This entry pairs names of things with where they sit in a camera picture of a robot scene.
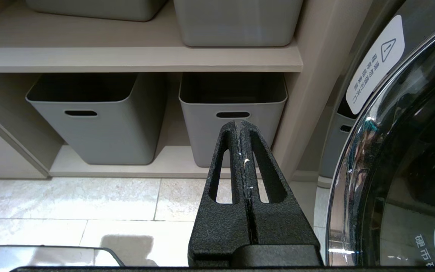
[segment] gray storage bin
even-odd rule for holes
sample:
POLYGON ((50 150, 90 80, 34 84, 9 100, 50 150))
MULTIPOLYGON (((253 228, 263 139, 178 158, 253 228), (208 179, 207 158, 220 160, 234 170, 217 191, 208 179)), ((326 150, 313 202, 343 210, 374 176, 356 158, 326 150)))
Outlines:
POLYGON ((179 100, 196 164, 211 165, 219 131, 231 120, 255 124, 271 146, 287 98, 282 73, 184 73, 179 100))
POLYGON ((162 73, 43 74, 26 100, 89 164, 154 158, 165 108, 162 73))
POLYGON ((145 22, 167 0, 26 0, 38 12, 145 22))
POLYGON ((285 46, 302 0, 174 0, 188 46, 285 46))

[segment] door glass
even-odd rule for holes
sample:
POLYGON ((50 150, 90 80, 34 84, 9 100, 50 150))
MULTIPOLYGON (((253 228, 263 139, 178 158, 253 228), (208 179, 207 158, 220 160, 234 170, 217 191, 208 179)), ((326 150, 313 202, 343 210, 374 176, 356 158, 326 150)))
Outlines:
POLYGON ((435 266, 435 43, 389 93, 402 93, 369 169, 359 265, 435 266))

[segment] washing machine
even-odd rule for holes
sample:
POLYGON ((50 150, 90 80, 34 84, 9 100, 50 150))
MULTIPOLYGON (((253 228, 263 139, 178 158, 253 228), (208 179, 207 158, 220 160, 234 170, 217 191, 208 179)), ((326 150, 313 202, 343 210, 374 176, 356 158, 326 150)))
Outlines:
POLYGON ((322 154, 332 266, 435 266, 435 0, 376 0, 322 154))

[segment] storage bin handle hole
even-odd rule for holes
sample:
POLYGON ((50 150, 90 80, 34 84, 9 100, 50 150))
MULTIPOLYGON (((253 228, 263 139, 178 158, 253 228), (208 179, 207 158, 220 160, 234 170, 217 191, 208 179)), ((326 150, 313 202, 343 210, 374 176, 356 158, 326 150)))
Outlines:
POLYGON ((245 119, 250 116, 246 111, 233 111, 233 112, 218 112, 216 117, 222 119, 245 119))
POLYGON ((95 117, 98 115, 93 110, 65 110, 65 114, 71 117, 95 117))

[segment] shelving unit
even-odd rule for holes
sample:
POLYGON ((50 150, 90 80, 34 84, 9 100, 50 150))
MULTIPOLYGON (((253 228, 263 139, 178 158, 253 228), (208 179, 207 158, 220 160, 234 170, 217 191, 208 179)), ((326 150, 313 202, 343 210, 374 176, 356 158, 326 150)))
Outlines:
MULTIPOLYGON (((307 0, 292 42, 281 48, 189 48, 181 41, 172 0, 143 23, 43 14, 24 0, 0 0, 0 136, 44 176, 205 178, 208 169, 192 157, 176 88, 154 162, 114 166, 87 165, 62 146, 24 101, 26 86, 36 73, 283 72, 288 101, 272 151, 291 180, 369 6, 362 0, 307 0)), ((223 169, 222 176, 228 175, 223 169)))
POLYGON ((0 14, 0 73, 301 72, 297 44, 189 48, 174 2, 148 22, 42 14, 18 0, 0 14))
MULTIPOLYGON (((208 168, 194 162, 189 136, 179 104, 178 85, 169 90, 167 108, 160 131, 154 161, 149 165, 89 165, 69 145, 59 151, 50 175, 53 177, 134 177, 134 178, 201 178, 208 168)), ((230 169, 223 167, 221 177, 230 178, 230 169)))

